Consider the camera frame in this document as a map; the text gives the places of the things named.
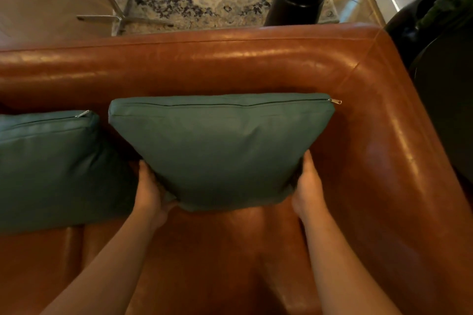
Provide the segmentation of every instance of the pillow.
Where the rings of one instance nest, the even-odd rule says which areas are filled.
[[[326,94],[133,97],[109,123],[189,211],[278,203],[334,113]]]
[[[90,111],[0,116],[0,231],[128,214],[137,179]]]

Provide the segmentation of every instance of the wooden floor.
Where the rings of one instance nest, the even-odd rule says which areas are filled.
[[[334,0],[342,22],[383,25],[374,0]],[[0,0],[0,46],[106,37],[110,26],[76,20],[76,14],[109,14],[106,0]]]

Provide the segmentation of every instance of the person's left hand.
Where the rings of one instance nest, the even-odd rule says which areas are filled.
[[[149,216],[153,230],[166,223],[169,211],[178,205],[177,201],[166,203],[165,193],[149,165],[143,160],[139,161],[139,181],[133,212]]]

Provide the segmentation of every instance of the metal chair base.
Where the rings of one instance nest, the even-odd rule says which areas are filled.
[[[125,9],[122,11],[115,0],[108,0],[110,5],[115,11],[115,15],[77,15],[77,20],[86,22],[99,22],[111,24],[114,21],[118,22],[118,26],[112,30],[112,36],[121,35],[125,30],[125,25],[131,22],[145,23],[145,24],[157,24],[174,26],[174,24],[165,20],[137,18],[134,16],[128,16],[133,0],[127,0]]]

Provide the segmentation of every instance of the zipper pull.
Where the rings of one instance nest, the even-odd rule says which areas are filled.
[[[82,117],[82,116],[87,115],[89,112],[90,112],[90,110],[87,110],[87,111],[82,112],[80,115],[76,115],[74,117]]]

